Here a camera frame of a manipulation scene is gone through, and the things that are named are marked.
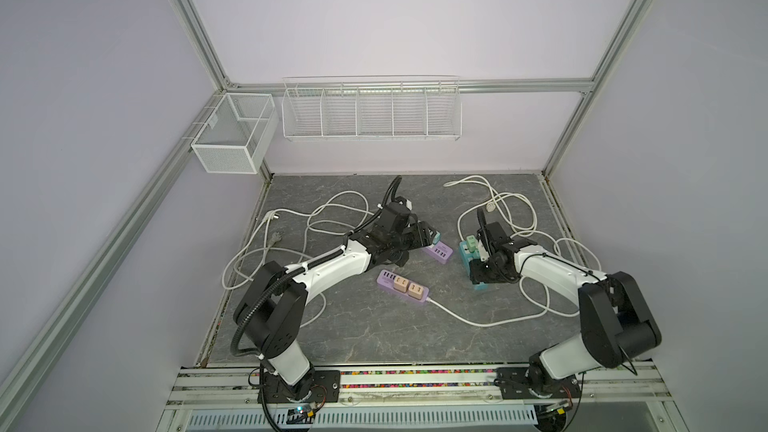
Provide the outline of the green plug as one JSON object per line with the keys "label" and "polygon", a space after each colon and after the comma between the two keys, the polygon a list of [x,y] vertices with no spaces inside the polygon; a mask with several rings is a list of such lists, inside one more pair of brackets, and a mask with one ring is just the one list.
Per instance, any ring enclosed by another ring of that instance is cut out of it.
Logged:
{"label": "green plug", "polygon": [[474,235],[469,235],[466,238],[466,245],[470,253],[475,253],[478,251],[478,240]]}

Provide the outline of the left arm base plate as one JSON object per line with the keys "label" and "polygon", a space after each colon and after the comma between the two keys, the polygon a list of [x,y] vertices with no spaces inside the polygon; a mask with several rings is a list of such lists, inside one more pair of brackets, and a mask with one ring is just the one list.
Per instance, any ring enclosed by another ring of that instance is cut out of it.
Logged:
{"label": "left arm base plate", "polygon": [[266,372],[263,380],[264,396],[269,404],[288,402],[336,403],[341,391],[341,371],[337,369],[311,369],[294,385],[288,385],[277,374]]}

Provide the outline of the grey wall plug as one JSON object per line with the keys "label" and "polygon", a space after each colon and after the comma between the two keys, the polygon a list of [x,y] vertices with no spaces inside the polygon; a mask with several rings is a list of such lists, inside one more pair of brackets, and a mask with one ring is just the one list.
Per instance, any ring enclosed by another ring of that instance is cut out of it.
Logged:
{"label": "grey wall plug", "polygon": [[282,234],[280,232],[273,232],[267,240],[267,248],[272,248],[282,240]]}

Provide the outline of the white mesh box basket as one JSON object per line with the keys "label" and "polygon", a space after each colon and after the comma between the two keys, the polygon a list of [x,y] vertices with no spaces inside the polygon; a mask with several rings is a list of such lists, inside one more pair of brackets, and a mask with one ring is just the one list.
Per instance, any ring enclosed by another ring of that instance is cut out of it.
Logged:
{"label": "white mesh box basket", "polygon": [[211,174],[259,174],[278,126],[270,94],[225,93],[195,135],[192,150]]}

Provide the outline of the pink plug front strip left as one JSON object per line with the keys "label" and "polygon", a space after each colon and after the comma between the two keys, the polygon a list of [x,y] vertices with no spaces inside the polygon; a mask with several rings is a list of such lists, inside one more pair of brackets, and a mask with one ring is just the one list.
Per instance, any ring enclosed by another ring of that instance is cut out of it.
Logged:
{"label": "pink plug front strip left", "polygon": [[409,288],[410,281],[401,276],[395,276],[393,279],[393,289],[400,293],[406,293]]}

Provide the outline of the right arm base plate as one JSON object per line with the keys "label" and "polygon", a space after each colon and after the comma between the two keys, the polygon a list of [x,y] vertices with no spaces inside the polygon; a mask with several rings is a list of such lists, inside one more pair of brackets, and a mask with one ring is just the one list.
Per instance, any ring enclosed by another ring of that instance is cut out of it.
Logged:
{"label": "right arm base plate", "polygon": [[580,382],[574,375],[553,379],[538,365],[499,367],[493,385],[507,400],[577,399],[582,395]]}

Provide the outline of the teal power strip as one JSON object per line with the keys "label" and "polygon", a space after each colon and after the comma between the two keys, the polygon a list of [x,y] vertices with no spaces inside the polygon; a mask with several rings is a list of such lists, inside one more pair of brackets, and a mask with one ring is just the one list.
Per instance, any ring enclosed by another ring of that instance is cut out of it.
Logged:
{"label": "teal power strip", "polygon": [[[466,241],[461,241],[459,243],[459,254],[460,254],[461,261],[463,264],[463,268],[466,272],[466,275],[468,277],[471,277],[470,263],[472,260],[478,259],[479,255],[476,252],[471,252],[469,250]],[[475,291],[482,291],[482,290],[488,289],[488,285],[485,282],[475,282],[473,279],[470,279],[470,282],[472,283]]]}

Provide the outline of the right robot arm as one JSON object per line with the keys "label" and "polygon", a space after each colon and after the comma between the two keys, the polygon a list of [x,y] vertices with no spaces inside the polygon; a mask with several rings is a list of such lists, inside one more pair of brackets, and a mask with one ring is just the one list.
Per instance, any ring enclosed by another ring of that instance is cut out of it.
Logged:
{"label": "right robot arm", "polygon": [[476,240],[479,256],[469,261],[473,282],[532,279],[578,308],[580,331],[530,357],[524,383],[534,395],[548,397],[599,367],[628,367],[661,344],[661,331],[631,275],[581,267],[528,238],[511,237],[498,222],[481,221]]}

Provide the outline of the purple power strip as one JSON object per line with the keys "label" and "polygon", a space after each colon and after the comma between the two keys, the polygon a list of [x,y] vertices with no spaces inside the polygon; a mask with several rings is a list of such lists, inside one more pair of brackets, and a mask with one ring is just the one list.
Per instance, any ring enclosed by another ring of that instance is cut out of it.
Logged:
{"label": "purple power strip", "polygon": [[453,249],[442,241],[424,247],[422,251],[441,265],[446,265],[454,253]]}
{"label": "purple power strip", "polygon": [[388,293],[404,300],[424,304],[429,299],[429,288],[389,270],[382,270],[377,285]]}

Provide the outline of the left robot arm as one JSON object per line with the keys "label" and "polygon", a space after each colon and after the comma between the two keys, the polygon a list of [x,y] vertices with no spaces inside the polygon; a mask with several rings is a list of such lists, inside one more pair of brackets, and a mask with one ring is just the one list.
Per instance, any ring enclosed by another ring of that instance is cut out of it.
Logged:
{"label": "left robot arm", "polygon": [[412,251],[436,244],[440,233],[401,197],[343,236],[341,244],[307,261],[262,265],[233,313],[234,357],[255,356],[295,396],[305,395],[314,367],[298,343],[306,305],[339,283],[383,265],[403,266]]}

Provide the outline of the pink plug front strip right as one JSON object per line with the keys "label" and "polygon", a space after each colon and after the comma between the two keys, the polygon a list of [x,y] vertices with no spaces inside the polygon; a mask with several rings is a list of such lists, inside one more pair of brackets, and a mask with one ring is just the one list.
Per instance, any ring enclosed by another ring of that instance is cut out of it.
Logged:
{"label": "pink plug front strip right", "polygon": [[426,289],[417,283],[411,282],[407,288],[407,295],[414,300],[421,301],[425,297]]}

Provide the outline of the pink plug strip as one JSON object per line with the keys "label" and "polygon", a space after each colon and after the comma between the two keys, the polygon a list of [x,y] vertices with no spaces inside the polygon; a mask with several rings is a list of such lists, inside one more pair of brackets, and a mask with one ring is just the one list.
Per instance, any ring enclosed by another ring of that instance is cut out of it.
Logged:
{"label": "pink plug strip", "polygon": [[401,276],[395,276],[393,279],[393,289],[400,293],[406,293],[409,288],[410,281]]}
{"label": "pink plug strip", "polygon": [[411,282],[407,288],[407,295],[414,300],[421,301],[425,297],[426,289],[417,283]]}

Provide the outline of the purple power strip front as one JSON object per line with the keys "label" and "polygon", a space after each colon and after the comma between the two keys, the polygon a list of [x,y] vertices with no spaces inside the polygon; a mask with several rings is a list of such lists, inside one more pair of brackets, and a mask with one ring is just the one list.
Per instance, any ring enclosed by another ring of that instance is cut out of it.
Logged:
{"label": "purple power strip front", "polygon": [[377,285],[388,293],[404,300],[424,304],[429,299],[429,288],[389,270],[382,270]]}

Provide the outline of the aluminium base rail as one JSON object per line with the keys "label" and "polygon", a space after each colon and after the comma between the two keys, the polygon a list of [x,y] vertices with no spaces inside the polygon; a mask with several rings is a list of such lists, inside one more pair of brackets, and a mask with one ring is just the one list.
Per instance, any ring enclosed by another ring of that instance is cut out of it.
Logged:
{"label": "aluminium base rail", "polygon": [[[341,406],[496,405],[549,403],[666,402],[673,399],[651,362],[626,369],[596,369],[547,397],[522,384],[517,365],[330,366],[315,372],[312,400]],[[257,402],[258,371],[251,367],[182,370],[166,400],[168,409],[251,406]]]}

